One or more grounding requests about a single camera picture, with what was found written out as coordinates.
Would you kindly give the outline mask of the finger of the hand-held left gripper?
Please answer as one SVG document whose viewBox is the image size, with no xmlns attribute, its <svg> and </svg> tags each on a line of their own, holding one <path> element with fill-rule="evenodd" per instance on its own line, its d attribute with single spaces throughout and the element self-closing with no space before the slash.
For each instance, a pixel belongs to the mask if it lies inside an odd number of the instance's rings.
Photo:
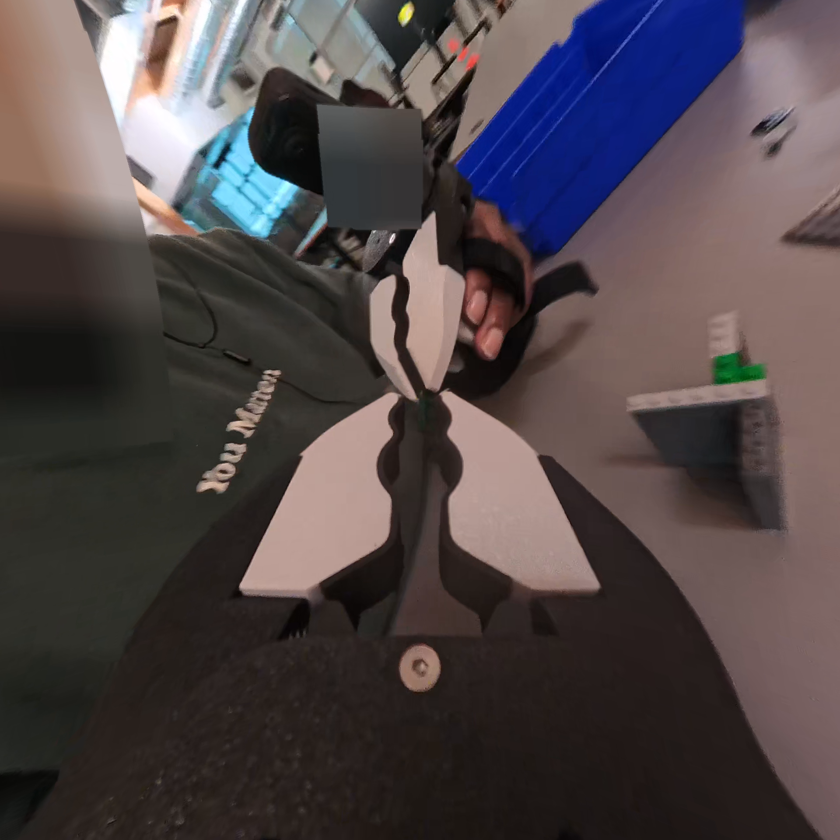
<svg viewBox="0 0 840 840">
<path fill-rule="evenodd" d="M 404 397 L 418 397 L 417 388 L 411 384 L 396 348 L 396 322 L 393 303 L 396 295 L 396 277 L 380 280 L 370 296 L 370 339 L 374 355 L 383 372 Z"/>
<path fill-rule="evenodd" d="M 465 281 L 439 262 L 435 215 L 416 232 L 402 275 L 408 283 L 406 349 L 425 390 L 440 392 L 458 340 Z"/>
</svg>

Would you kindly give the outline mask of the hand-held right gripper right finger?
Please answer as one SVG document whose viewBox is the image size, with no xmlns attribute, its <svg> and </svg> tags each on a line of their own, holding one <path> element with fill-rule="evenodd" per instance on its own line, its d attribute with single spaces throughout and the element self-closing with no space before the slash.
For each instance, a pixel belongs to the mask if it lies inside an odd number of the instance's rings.
<svg viewBox="0 0 840 840">
<path fill-rule="evenodd" d="M 438 568 L 481 632 L 530 631 L 532 604 L 590 597 L 602 585 L 538 453 L 452 392 L 440 396 L 436 458 L 444 482 Z"/>
</svg>

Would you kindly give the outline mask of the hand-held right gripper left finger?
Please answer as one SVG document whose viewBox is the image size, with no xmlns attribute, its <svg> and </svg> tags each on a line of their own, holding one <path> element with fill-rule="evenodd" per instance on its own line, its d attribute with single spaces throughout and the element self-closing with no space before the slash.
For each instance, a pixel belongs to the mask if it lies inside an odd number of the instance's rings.
<svg viewBox="0 0 840 840">
<path fill-rule="evenodd" d="M 405 552 L 393 490 L 406 404 L 385 394 L 301 453 L 239 584 L 242 596 L 336 602 L 358 628 L 396 592 Z"/>
</svg>

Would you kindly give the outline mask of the dark green plate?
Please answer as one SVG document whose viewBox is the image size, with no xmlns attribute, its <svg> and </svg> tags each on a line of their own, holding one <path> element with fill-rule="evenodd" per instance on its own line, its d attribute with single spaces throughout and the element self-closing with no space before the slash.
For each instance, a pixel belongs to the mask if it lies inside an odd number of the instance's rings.
<svg viewBox="0 0 840 840">
<path fill-rule="evenodd" d="M 416 404 L 416 428 L 421 441 L 422 460 L 432 452 L 435 434 L 436 395 L 429 390 L 422 390 Z"/>
</svg>

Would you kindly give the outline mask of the dark grey cross wall piece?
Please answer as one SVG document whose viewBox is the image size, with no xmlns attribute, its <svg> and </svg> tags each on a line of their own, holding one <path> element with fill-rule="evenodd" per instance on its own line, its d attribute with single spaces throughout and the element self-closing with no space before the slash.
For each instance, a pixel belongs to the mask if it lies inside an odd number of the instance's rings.
<svg viewBox="0 0 840 840">
<path fill-rule="evenodd" d="M 757 526 L 786 530 L 781 426 L 772 393 L 758 400 L 628 414 L 667 465 L 729 473 L 738 479 Z"/>
</svg>

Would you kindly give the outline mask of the small green corner plate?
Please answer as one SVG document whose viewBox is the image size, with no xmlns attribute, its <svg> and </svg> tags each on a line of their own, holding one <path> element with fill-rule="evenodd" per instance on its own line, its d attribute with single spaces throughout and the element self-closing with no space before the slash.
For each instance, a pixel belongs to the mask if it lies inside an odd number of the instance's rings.
<svg viewBox="0 0 840 840">
<path fill-rule="evenodd" d="M 730 385 L 742 382 L 759 382 L 767 379 L 764 364 L 753 364 L 740 353 L 725 353 L 711 360 L 712 384 Z"/>
</svg>

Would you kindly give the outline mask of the black monitor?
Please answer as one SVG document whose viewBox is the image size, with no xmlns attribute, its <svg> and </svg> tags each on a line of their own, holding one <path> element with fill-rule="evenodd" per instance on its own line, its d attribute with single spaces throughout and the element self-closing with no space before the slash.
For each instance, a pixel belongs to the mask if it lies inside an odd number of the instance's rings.
<svg viewBox="0 0 840 840">
<path fill-rule="evenodd" d="M 426 47 L 437 58 L 440 69 L 446 71 L 479 33 L 490 31 L 491 21 L 483 6 L 479 2 L 468 4 L 478 16 L 472 31 L 467 31 L 457 15 L 455 1 L 359 1 L 353 9 L 388 55 L 393 73 L 404 76 L 421 48 Z M 453 56 L 446 55 L 439 44 L 450 26 L 464 36 L 463 45 L 455 47 Z"/>
</svg>

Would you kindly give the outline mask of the blue plastic bin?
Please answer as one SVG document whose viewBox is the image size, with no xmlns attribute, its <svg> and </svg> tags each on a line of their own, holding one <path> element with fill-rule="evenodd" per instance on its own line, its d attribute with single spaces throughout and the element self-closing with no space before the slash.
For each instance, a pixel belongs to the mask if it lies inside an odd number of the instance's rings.
<svg viewBox="0 0 840 840">
<path fill-rule="evenodd" d="M 529 250 L 567 244 L 743 42 L 744 2 L 604 1 L 577 15 L 457 162 Z"/>
</svg>

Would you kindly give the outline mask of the small black brick piece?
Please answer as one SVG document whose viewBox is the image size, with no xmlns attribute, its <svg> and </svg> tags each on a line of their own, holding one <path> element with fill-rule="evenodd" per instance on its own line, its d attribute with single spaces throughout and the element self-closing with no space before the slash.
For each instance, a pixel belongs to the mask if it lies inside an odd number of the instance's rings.
<svg viewBox="0 0 840 840">
<path fill-rule="evenodd" d="M 759 144 L 764 158 L 776 156 L 797 130 L 799 114 L 795 107 L 776 109 L 751 130 L 750 137 Z"/>
</svg>

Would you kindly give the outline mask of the grey brick build on baseplate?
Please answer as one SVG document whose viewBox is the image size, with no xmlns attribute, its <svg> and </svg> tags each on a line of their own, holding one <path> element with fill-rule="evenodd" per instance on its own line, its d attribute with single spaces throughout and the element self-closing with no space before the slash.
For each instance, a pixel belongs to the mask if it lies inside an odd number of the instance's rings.
<svg viewBox="0 0 840 840">
<path fill-rule="evenodd" d="M 839 187 L 786 231 L 781 241 L 790 245 L 839 249 Z"/>
</svg>

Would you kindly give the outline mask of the silver air duct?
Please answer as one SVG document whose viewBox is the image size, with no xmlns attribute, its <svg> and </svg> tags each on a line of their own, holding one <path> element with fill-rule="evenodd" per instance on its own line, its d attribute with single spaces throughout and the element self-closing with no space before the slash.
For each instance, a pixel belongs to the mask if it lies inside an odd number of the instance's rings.
<svg viewBox="0 0 840 840">
<path fill-rule="evenodd" d="M 200 99 L 211 109 L 237 66 L 261 1 L 189 1 L 182 6 L 161 94 L 172 111 Z"/>
</svg>

